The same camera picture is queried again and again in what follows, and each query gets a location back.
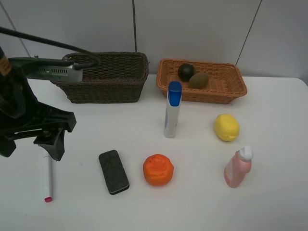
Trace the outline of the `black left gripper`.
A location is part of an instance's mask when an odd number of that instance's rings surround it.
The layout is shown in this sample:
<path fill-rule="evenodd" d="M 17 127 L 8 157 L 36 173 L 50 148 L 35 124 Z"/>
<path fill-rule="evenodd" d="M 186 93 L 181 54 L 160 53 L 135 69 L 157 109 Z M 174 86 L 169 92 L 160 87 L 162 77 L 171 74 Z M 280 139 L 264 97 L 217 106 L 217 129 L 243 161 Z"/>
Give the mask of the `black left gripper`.
<path fill-rule="evenodd" d="M 72 132 L 76 125 L 73 112 L 63 111 L 38 102 L 29 112 L 19 118 L 12 118 L 5 110 L 13 112 L 13 104 L 0 99 L 0 155 L 10 157 L 16 149 L 15 140 L 34 137 L 34 144 L 40 146 L 55 161 L 64 155 L 64 134 Z"/>

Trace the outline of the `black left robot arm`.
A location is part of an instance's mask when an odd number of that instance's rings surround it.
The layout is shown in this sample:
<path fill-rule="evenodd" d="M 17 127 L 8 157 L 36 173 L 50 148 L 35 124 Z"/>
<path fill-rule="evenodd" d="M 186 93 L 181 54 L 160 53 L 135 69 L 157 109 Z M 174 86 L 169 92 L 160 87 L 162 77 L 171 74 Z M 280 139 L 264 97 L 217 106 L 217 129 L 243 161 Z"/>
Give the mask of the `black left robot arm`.
<path fill-rule="evenodd" d="M 15 140 L 34 137 L 51 158 L 64 155 L 64 134 L 76 125 L 74 113 L 41 103 L 27 78 L 52 80 L 53 69 L 64 78 L 72 65 L 55 59 L 10 58 L 0 53 L 0 154 L 9 157 L 16 149 Z"/>

